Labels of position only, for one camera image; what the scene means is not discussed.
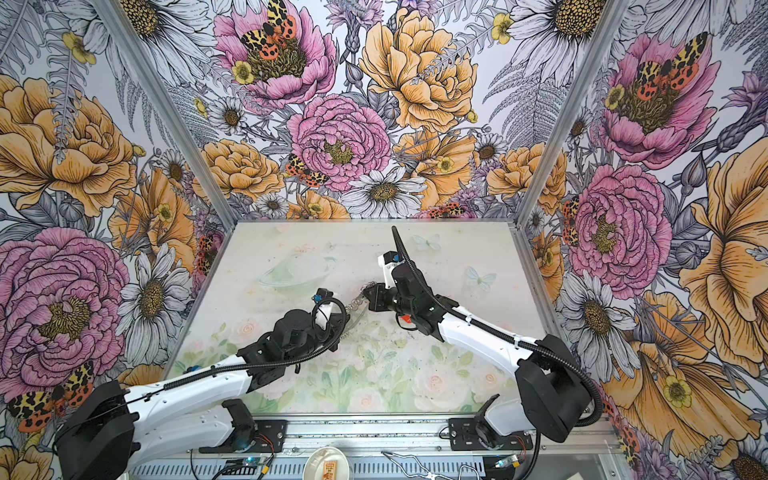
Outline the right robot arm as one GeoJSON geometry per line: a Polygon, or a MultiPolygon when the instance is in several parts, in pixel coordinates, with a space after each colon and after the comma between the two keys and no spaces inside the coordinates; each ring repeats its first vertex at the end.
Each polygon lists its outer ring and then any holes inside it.
{"type": "Polygon", "coordinates": [[[494,394],[475,415],[478,436],[491,448],[518,432],[564,442],[575,428],[595,424],[604,403],[595,383],[554,335],[537,340],[492,325],[458,302],[432,291],[403,255],[378,259],[383,279],[363,293],[374,312],[391,311],[416,331],[461,347],[515,380],[509,397],[494,394]]]}

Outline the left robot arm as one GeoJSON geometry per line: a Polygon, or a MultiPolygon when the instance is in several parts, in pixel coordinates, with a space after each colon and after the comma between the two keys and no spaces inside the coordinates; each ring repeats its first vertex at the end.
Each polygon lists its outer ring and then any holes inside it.
{"type": "Polygon", "coordinates": [[[235,354],[175,380],[124,389],[93,389],[54,440],[66,479],[116,479],[154,458],[198,447],[249,448],[255,436],[243,395],[337,348],[349,320],[327,298],[313,310],[290,310],[272,331],[235,354]]]}

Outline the green circuit board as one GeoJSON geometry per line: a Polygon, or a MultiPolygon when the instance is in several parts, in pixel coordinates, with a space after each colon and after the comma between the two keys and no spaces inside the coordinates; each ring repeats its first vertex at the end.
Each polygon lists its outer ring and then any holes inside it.
{"type": "Polygon", "coordinates": [[[259,475],[264,469],[269,469],[271,457],[245,457],[229,462],[226,475],[259,475]]]}

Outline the white round dish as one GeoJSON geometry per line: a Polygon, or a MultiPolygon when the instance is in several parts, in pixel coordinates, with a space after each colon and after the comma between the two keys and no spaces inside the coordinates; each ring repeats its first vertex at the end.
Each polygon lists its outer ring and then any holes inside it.
{"type": "Polygon", "coordinates": [[[314,451],[302,472],[303,480],[353,480],[348,457],[338,448],[327,446],[314,451]]]}

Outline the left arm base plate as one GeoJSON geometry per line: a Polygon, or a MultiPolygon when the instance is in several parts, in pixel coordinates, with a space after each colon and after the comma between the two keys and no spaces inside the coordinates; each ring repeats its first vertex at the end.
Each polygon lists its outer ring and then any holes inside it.
{"type": "Polygon", "coordinates": [[[286,439],[286,420],[256,419],[246,431],[238,427],[221,445],[200,447],[201,454],[281,453],[286,439]]]}

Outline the aluminium front rail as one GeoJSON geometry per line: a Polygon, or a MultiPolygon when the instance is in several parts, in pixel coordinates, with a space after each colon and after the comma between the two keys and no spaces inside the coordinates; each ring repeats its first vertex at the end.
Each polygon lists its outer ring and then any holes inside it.
{"type": "Polygon", "coordinates": [[[506,446],[489,450],[477,438],[471,414],[260,415],[254,422],[256,434],[250,450],[275,452],[282,457],[307,456],[326,446],[349,456],[376,454],[381,450],[439,455],[501,455],[514,450],[531,453],[532,447],[522,447],[520,442],[531,442],[534,437],[528,431],[515,433],[506,446]]]}

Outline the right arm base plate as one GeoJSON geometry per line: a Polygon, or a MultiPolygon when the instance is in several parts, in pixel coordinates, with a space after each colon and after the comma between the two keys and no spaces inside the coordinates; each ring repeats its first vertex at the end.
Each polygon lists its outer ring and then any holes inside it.
{"type": "Polygon", "coordinates": [[[447,438],[452,451],[519,451],[531,450],[533,438],[525,432],[502,436],[475,418],[452,417],[447,423],[447,438]]]}

